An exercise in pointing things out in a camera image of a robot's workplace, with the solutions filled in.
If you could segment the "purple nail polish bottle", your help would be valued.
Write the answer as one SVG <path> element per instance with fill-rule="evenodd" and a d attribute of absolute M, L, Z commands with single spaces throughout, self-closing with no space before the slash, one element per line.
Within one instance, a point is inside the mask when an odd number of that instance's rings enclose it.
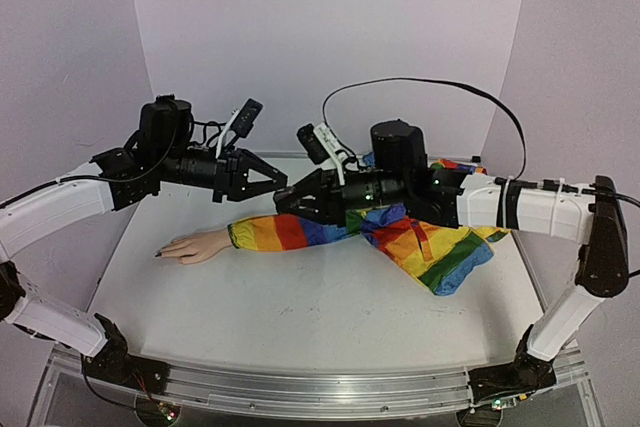
<path fill-rule="evenodd" d="M 273 194 L 273 202 L 277 208 L 284 208 L 295 202 L 295 188 L 286 187 Z"/>

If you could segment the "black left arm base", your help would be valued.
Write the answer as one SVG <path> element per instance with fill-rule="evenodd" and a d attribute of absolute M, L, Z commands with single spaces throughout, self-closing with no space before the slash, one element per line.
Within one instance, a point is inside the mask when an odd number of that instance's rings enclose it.
<path fill-rule="evenodd" d="M 127 340 L 116 324 L 99 313 L 94 317 L 104 330 L 106 344 L 94 356 L 82 358 L 83 373 L 93 379 L 148 394 L 163 394 L 168 382 L 169 364 L 130 354 Z"/>

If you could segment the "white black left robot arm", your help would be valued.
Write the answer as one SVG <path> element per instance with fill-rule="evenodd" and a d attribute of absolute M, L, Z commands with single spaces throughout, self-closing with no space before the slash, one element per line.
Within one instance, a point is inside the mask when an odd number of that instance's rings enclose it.
<path fill-rule="evenodd" d="M 219 127 L 217 142 L 197 144 L 192 106 L 174 95 L 144 105 L 124 146 L 91 158 L 72 172 L 1 204 L 1 319 L 20 330 L 94 358 L 116 384 L 131 380 L 133 358 L 115 325 L 44 293 L 16 268 L 14 257 L 69 225 L 156 196 L 163 183 L 208 189 L 216 203 L 242 202 L 285 187 L 286 175 L 255 153 L 236 147 L 263 106 L 248 100 Z"/>

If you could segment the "mannequin hand with forearm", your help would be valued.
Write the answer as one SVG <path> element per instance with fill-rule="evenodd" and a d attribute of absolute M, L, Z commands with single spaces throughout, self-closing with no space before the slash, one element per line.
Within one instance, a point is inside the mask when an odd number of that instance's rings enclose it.
<path fill-rule="evenodd" d="M 155 257 L 173 259 L 181 265 L 194 265 L 212 259 L 231 246 L 226 230 L 201 232 L 173 240 L 159 249 Z"/>

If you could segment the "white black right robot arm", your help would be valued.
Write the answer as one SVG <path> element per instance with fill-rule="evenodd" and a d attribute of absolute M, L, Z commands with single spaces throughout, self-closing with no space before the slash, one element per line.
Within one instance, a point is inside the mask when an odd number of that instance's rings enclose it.
<path fill-rule="evenodd" d="M 402 204 L 409 217 L 439 227 L 497 227 L 578 244 L 572 286 L 526 336 L 525 353 L 541 361 L 552 361 L 600 303 L 628 286 L 623 197 L 610 178 L 572 186 L 492 177 L 471 168 L 437 169 L 427 163 L 422 131 L 402 120 L 374 125 L 370 138 L 373 166 L 346 171 L 328 126 L 300 128 L 298 139 L 310 159 L 330 160 L 334 167 L 277 191 L 277 211 L 344 225 L 349 211 Z"/>

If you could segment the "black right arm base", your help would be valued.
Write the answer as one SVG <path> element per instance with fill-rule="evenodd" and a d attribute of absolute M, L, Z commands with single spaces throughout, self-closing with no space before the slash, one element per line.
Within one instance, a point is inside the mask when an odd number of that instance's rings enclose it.
<path fill-rule="evenodd" d="M 532 328 L 530 325 L 525 331 L 511 362 L 478 367 L 469 372 L 468 385 L 474 404 L 521 394 L 529 395 L 556 384 L 553 360 L 538 359 L 527 351 Z"/>

